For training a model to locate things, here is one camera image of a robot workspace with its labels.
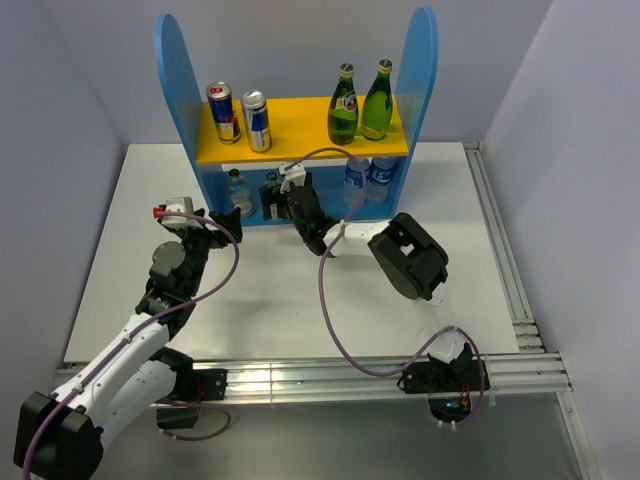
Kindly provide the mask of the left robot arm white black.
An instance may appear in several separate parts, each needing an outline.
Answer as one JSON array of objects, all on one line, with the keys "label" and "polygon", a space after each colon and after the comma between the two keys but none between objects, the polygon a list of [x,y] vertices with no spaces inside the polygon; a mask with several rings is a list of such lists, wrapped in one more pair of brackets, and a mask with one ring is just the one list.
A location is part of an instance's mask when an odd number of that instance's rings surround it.
[{"label": "left robot arm white black", "polygon": [[204,405],[192,358],[168,344],[205,297],[199,287],[210,251],[239,247],[241,213],[166,202],[153,215],[177,238],[153,252],[133,315],[72,379],[49,394],[31,394],[21,406],[14,463],[26,479],[88,479],[105,448],[150,404]]}]

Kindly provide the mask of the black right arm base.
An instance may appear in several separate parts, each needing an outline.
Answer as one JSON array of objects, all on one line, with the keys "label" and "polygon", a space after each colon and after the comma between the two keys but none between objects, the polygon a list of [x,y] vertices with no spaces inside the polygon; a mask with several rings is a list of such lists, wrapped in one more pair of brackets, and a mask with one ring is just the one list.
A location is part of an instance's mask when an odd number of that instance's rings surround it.
[{"label": "black right arm base", "polygon": [[405,369],[396,386],[405,394],[445,394],[429,400],[429,410],[437,422],[457,425],[473,409],[472,394],[484,394],[491,386],[483,362],[456,359],[449,363],[430,357]]}]

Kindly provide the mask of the silver blue can front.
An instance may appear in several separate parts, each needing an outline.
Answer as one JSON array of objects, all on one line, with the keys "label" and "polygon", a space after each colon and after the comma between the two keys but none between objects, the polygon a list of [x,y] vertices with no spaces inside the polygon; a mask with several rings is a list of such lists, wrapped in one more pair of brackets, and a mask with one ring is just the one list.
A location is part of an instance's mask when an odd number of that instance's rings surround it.
[{"label": "silver blue can front", "polygon": [[241,98],[244,124],[249,148],[262,153],[271,148],[271,129],[266,96],[258,90],[250,90]]}]

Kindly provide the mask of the blue silver Red Bull can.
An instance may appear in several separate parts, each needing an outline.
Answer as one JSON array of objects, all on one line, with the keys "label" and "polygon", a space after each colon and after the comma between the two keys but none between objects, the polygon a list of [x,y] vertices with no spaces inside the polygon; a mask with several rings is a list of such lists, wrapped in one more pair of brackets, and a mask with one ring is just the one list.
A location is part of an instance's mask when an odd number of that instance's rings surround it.
[{"label": "blue silver Red Bull can", "polygon": [[240,127],[231,87],[222,81],[214,82],[206,87],[206,95],[219,140],[235,143],[240,138]]}]

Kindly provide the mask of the green glass Perrier bottle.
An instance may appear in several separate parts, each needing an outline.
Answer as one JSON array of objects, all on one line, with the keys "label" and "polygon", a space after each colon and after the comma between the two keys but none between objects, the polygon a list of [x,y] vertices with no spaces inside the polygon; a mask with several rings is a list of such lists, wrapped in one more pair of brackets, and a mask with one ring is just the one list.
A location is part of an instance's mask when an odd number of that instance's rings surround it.
[{"label": "green glass Perrier bottle", "polygon": [[339,81],[329,104],[328,136],[338,146],[351,143],[357,131],[359,107],[353,75],[352,64],[344,63],[340,66]]}]

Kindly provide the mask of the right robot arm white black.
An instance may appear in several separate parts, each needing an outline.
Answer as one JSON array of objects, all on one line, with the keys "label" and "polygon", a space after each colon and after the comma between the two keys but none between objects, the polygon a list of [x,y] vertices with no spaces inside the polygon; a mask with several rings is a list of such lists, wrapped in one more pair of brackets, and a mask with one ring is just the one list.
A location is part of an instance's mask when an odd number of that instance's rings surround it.
[{"label": "right robot arm white black", "polygon": [[285,180],[285,170],[266,174],[260,188],[263,216],[289,219],[311,253],[320,257],[317,276],[321,313],[334,345],[356,370],[372,377],[398,375],[406,393],[471,391],[483,393],[489,386],[486,368],[470,335],[451,321],[438,325],[434,334],[405,363],[389,370],[374,370],[353,358],[339,340],[329,317],[324,286],[325,265],[336,255],[370,255],[393,289],[435,312],[448,279],[449,257],[444,248],[407,213],[374,223],[352,223],[327,215],[320,206],[306,173],[302,183]]}]

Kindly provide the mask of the small clear bottle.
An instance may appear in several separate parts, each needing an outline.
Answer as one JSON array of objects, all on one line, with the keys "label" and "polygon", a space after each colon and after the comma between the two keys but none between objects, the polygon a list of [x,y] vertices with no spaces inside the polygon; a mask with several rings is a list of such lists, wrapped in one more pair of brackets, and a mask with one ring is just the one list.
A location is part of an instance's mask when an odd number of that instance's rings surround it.
[{"label": "small clear bottle", "polygon": [[270,171],[266,175],[265,186],[269,188],[275,188],[280,185],[278,174],[274,171]]},{"label": "small clear bottle", "polygon": [[232,205],[240,210],[242,217],[253,214],[253,197],[249,181],[236,168],[228,172],[230,177],[229,193]]}]

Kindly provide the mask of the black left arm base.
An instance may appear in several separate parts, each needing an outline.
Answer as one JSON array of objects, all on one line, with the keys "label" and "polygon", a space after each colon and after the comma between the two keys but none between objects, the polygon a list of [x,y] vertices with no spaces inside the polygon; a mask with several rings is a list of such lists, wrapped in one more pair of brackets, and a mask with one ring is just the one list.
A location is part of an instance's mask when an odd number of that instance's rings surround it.
[{"label": "black left arm base", "polygon": [[[169,365],[169,373],[174,382],[172,390],[162,396],[152,395],[156,405],[156,425],[160,434],[180,441],[204,441],[225,432],[231,425],[231,413],[213,401],[224,399],[227,386],[227,369],[194,369],[192,366],[176,367]],[[210,434],[201,436],[185,436],[175,430],[193,428],[205,411],[220,412],[226,418],[223,426]]]}]

